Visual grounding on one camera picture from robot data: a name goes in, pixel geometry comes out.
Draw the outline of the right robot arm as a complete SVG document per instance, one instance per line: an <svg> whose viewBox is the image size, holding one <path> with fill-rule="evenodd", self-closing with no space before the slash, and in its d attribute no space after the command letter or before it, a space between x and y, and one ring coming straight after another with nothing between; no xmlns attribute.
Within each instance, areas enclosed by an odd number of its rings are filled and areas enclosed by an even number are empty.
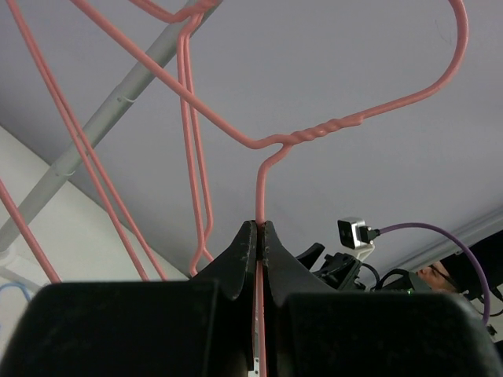
<svg viewBox="0 0 503 377"><path fill-rule="evenodd" d="M437 291L485 302L473 265L465 254L451 255L416 272L393 269L381 276L371 265L348 253L327 254L314 275L335 289L361 291Z"/></svg>

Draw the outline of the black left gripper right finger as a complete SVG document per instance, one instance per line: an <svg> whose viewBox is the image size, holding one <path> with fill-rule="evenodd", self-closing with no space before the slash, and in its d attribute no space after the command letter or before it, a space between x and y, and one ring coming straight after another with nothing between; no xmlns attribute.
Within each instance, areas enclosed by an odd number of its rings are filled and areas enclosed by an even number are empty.
<svg viewBox="0 0 503 377"><path fill-rule="evenodd" d="M460 296L337 291L262 227L264 376L499 376L483 322Z"/></svg>

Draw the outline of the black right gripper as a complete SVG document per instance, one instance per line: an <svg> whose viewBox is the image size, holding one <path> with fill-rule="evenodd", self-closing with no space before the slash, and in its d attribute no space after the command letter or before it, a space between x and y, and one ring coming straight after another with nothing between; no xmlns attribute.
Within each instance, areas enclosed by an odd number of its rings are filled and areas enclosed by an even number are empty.
<svg viewBox="0 0 503 377"><path fill-rule="evenodd" d="M324 250L324 245L314 243L302 254L296 256L296 260L307 269L311 269ZM367 290L367 287L358 281L361 268L368 269L373 274L375 284L377 284L377 270L348 253L327 254L324 259L321 268L312 272L312 274L337 291Z"/></svg>

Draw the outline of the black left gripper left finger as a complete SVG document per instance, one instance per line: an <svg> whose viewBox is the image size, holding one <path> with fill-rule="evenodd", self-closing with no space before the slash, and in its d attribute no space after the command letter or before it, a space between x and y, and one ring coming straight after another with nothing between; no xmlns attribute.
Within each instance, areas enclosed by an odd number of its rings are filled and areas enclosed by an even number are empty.
<svg viewBox="0 0 503 377"><path fill-rule="evenodd" d="M258 229L186 281L51 284L28 304L4 376L246 376L255 365Z"/></svg>

